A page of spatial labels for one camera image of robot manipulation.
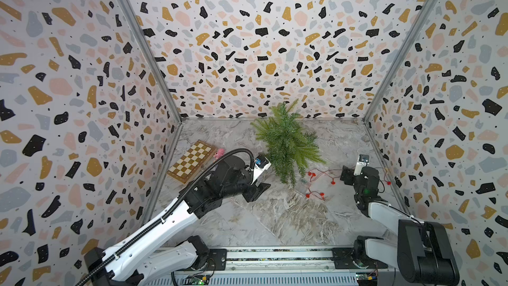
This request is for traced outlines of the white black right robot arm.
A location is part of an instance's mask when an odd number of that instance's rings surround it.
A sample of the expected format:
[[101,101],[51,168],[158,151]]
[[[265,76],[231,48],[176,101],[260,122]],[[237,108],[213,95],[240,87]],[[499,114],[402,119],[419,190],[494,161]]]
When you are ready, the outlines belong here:
[[368,267],[372,262],[381,262],[394,268],[409,283],[459,284],[459,269],[442,224],[419,220],[389,204],[379,196],[378,170],[365,163],[359,162],[354,168],[343,167],[340,180],[353,187],[357,209],[396,236],[395,242],[358,236],[352,253],[356,266]]

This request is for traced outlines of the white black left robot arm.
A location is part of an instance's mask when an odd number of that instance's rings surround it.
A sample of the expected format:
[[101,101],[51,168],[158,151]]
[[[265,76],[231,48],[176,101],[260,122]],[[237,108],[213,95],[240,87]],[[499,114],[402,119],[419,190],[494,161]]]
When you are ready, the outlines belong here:
[[258,200],[270,188],[258,180],[270,167],[265,156],[255,157],[246,148],[226,153],[134,234],[105,250],[89,251],[85,255],[88,273],[78,285],[148,285],[179,270],[217,270],[217,263],[208,263],[213,256],[199,236],[164,251],[160,247],[221,207],[226,198],[240,195],[248,203]]

